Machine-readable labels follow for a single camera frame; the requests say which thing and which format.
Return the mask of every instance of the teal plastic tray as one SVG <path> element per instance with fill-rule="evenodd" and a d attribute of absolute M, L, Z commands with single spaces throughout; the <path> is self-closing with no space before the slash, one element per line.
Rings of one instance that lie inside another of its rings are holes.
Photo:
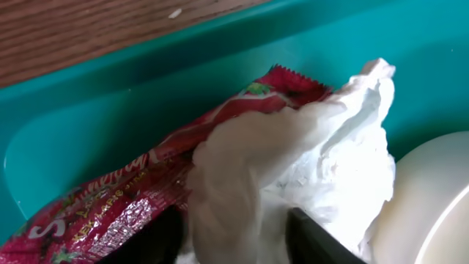
<path fill-rule="evenodd" d="M 401 158 L 469 130 L 469 1 L 272 1 L 0 90 L 0 243 L 43 205 L 125 165 L 279 63 L 340 87 L 397 66 Z"/>

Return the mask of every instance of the red candy wrapper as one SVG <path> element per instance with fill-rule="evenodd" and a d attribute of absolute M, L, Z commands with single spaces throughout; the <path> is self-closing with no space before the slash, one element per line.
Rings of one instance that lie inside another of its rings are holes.
<path fill-rule="evenodd" d="M 0 249 L 0 263 L 95 263 L 170 205 L 187 210 L 192 150 L 218 124 L 247 111 L 272 113 L 323 100 L 330 89 L 284 67 L 168 135 L 115 172 L 73 189 L 24 224 Z"/>

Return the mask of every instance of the black object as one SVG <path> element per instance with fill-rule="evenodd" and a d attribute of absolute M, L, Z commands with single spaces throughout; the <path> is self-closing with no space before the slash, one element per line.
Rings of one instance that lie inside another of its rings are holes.
<path fill-rule="evenodd" d="M 286 237 L 291 264 L 365 264 L 300 208 L 288 212 Z"/>
<path fill-rule="evenodd" d="M 172 205 L 97 264 L 172 264 L 185 230 L 181 212 Z"/>

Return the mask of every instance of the white tissue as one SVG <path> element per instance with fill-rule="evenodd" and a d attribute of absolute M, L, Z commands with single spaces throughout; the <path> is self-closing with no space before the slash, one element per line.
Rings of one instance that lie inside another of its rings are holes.
<path fill-rule="evenodd" d="M 189 219 L 201 264 L 288 263 L 286 211 L 302 207 L 350 251 L 392 197 L 381 123 L 395 68 L 383 59 L 323 102 L 250 112 L 219 125 L 194 155 Z"/>

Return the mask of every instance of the wood grain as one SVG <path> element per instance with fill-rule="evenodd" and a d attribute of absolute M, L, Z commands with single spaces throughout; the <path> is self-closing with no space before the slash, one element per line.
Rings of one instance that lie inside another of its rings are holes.
<path fill-rule="evenodd" d="M 0 87 L 264 1 L 1 0 Z"/>

